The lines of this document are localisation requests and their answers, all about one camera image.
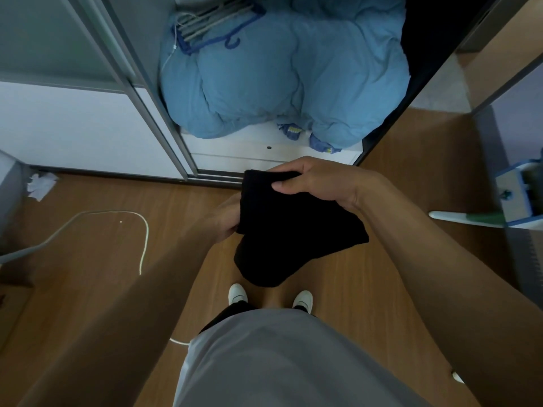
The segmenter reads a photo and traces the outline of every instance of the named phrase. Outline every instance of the person's right hand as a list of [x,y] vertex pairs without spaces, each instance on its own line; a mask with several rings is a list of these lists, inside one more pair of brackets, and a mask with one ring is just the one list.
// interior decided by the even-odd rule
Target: person's right hand
[[275,191],[283,194],[306,191],[321,200],[335,200],[349,210],[359,208],[365,184],[380,177],[373,171],[313,157],[301,157],[269,171],[302,173],[290,180],[273,183],[271,186]]

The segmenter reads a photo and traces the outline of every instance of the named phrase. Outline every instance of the blue comforter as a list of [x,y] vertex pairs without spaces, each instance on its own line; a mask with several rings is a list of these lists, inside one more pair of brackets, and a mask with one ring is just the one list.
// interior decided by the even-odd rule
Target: blue comforter
[[[410,75],[400,45],[405,0],[265,0],[260,20],[224,43],[173,55],[170,22],[160,83],[173,121],[201,138],[275,120],[312,129],[337,149],[380,126],[404,97]],[[213,27],[228,33],[252,15]]]

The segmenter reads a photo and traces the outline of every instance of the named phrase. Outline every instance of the forearm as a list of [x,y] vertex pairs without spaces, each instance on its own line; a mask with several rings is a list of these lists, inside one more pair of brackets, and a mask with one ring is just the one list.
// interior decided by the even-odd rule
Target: forearm
[[482,402],[539,402],[543,313],[387,180],[371,185],[358,208],[445,357]]
[[214,243],[199,222],[36,383],[21,405],[133,405]]

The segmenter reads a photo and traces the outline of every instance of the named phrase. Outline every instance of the cardboard box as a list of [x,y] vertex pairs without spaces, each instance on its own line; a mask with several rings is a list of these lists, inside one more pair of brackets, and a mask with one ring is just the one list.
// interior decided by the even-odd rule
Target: cardboard box
[[4,347],[31,293],[30,287],[0,284],[0,350]]

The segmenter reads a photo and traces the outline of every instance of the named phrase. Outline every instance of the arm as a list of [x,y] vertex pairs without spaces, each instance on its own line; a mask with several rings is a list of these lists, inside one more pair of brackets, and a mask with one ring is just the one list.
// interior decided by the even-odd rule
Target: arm
[[543,312],[442,231],[378,173],[314,158],[272,171],[302,176],[276,191],[308,191],[363,214],[400,273],[428,331],[484,405],[540,405]]
[[38,380],[20,406],[132,406],[179,320],[207,252],[240,220],[236,194],[200,219]]

